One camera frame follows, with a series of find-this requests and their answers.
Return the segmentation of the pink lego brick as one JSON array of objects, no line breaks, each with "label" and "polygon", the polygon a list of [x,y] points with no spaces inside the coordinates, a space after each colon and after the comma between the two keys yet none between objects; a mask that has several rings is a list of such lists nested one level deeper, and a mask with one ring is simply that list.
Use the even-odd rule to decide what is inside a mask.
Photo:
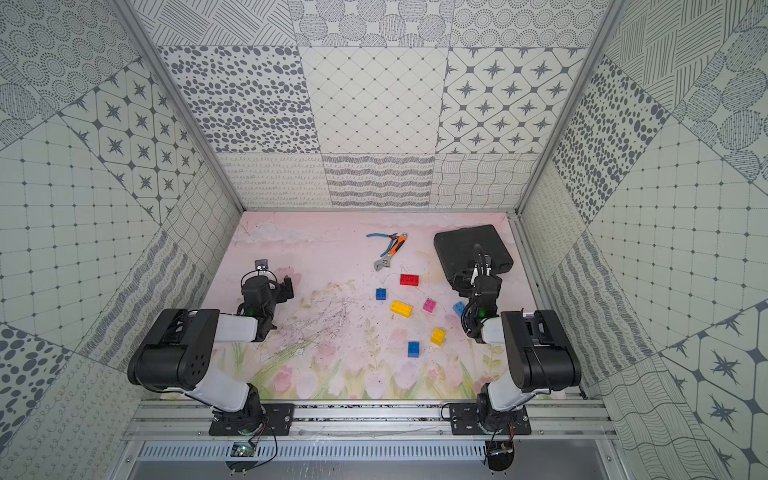
[{"label": "pink lego brick", "polygon": [[430,298],[427,298],[424,303],[423,309],[427,312],[432,313],[435,307],[436,307],[436,302]]}]

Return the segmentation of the yellow small lego brick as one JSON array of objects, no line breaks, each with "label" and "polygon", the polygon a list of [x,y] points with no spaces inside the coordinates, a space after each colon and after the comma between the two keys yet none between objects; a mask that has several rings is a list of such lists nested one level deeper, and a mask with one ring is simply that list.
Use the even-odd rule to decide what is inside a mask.
[{"label": "yellow small lego brick", "polygon": [[445,338],[446,331],[441,328],[435,328],[431,335],[430,342],[436,346],[442,346],[445,342]]}]

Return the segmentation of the red lego brick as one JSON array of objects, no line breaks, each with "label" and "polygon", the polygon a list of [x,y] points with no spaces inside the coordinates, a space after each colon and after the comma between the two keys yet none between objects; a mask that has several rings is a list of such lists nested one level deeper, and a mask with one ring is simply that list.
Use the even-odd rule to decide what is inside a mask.
[{"label": "red lego brick", "polygon": [[401,274],[399,283],[403,286],[418,286],[420,283],[420,277],[413,274]]}]

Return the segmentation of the yellow long lego brick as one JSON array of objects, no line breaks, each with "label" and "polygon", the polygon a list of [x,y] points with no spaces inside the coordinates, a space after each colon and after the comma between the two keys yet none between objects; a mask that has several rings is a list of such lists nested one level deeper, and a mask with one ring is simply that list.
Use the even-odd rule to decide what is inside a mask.
[{"label": "yellow long lego brick", "polygon": [[391,303],[390,311],[402,317],[409,318],[413,312],[413,307],[406,303],[394,300]]}]

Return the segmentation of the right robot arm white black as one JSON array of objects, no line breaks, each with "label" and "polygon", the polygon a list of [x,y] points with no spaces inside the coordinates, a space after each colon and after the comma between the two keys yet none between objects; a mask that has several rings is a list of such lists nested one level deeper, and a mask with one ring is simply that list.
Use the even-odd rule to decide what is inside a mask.
[{"label": "right robot arm white black", "polygon": [[478,260],[470,279],[469,302],[460,317],[462,329],[480,344],[503,346],[507,372],[484,384],[473,404],[449,405],[455,435],[528,435],[526,404],[581,381],[579,361],[557,313],[500,312],[501,285],[491,266]]}]

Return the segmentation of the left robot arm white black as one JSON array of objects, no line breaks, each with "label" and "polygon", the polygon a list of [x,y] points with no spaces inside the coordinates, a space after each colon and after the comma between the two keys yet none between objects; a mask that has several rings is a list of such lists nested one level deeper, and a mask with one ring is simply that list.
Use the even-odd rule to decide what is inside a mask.
[{"label": "left robot arm white black", "polygon": [[240,281],[243,302],[234,314],[218,309],[163,310],[127,367],[131,384],[155,393],[176,392],[212,408],[213,437],[275,437],[290,432],[295,406],[264,404],[258,389],[213,364],[214,347],[264,341],[275,329],[276,306],[294,297],[292,279],[279,281],[261,267]]}]

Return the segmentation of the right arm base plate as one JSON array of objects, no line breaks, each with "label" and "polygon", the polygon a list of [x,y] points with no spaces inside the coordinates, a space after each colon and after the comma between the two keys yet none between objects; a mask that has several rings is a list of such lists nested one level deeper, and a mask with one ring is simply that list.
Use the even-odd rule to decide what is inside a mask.
[{"label": "right arm base plate", "polygon": [[447,421],[454,436],[477,435],[530,435],[532,428],[525,408],[498,412],[475,403],[450,402],[446,404]]}]

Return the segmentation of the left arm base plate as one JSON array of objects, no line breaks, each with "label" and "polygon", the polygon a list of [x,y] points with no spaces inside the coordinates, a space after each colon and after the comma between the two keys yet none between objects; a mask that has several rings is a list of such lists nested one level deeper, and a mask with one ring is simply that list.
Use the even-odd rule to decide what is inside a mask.
[{"label": "left arm base plate", "polygon": [[261,427],[276,436],[287,436],[293,422],[295,405],[292,403],[267,403],[254,414],[243,412],[229,413],[213,410],[213,420],[209,428],[212,437],[252,436]]}]

